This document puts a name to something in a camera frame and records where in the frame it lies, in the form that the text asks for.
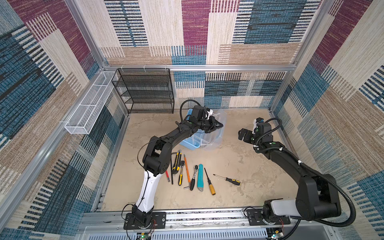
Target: black wire mesh shelf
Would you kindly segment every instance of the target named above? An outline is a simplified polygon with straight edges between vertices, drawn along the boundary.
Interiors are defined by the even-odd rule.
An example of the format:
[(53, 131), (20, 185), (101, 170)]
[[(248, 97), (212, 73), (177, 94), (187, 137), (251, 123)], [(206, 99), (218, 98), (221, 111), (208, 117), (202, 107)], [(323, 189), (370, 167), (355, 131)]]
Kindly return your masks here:
[(119, 68), (112, 81), (129, 113), (173, 113), (170, 71), (167, 68)]

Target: teal utility knife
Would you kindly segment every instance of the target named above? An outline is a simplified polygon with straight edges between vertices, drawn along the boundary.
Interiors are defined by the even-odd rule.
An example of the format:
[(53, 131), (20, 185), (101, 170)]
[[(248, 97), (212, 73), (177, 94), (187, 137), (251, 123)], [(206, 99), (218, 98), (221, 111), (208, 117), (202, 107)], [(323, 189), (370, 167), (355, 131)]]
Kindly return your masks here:
[(197, 175), (197, 189), (201, 192), (203, 191), (203, 188), (204, 188), (203, 172), (204, 172), (203, 165), (199, 164), (199, 174)]

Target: black and yellow screwdriver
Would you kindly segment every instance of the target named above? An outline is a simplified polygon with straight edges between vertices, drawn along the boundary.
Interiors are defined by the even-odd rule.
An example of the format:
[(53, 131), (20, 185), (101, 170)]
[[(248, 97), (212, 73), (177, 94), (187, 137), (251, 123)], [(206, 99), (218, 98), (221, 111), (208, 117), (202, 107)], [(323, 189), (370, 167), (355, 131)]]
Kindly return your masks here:
[(231, 179), (231, 178), (227, 178), (227, 177), (221, 177), (221, 178), (224, 178), (226, 181), (228, 181), (228, 182), (230, 182), (230, 183), (233, 183), (233, 184), (235, 184), (235, 185), (238, 185), (238, 186), (240, 186), (240, 181), (239, 180), (236, 180), (236, 179)]
[(205, 174), (207, 175), (209, 190), (211, 190), (212, 195), (215, 195), (216, 192), (215, 192), (214, 186), (212, 185), (211, 180), (209, 180), (208, 173), (205, 168), (204, 168), (204, 171), (205, 171)]

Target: white wire basket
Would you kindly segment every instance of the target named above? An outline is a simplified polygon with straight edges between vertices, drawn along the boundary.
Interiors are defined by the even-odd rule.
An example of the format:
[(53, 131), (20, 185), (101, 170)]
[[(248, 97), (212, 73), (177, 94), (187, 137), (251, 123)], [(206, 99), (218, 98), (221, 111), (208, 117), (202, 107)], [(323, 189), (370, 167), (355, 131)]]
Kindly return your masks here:
[(104, 71), (98, 76), (65, 124), (65, 129), (70, 134), (89, 134), (91, 132), (108, 96), (111, 94), (113, 78), (117, 80), (115, 72), (110, 71)]

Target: plastic storage box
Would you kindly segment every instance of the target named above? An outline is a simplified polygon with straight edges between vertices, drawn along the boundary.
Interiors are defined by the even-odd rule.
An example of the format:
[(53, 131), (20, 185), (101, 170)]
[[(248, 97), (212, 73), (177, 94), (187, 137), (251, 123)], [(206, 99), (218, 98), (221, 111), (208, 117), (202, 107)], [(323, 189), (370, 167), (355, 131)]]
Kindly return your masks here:
[(224, 110), (219, 109), (217, 111), (214, 111), (212, 116), (214, 116), (217, 121), (223, 124), (222, 128), (211, 133), (204, 133), (203, 130), (199, 129), (195, 134), (181, 141), (180, 145), (191, 150), (194, 150), (196, 148), (204, 148), (204, 150), (208, 151), (220, 146), (221, 141), (223, 139), (225, 122), (227, 120), (227, 113)]

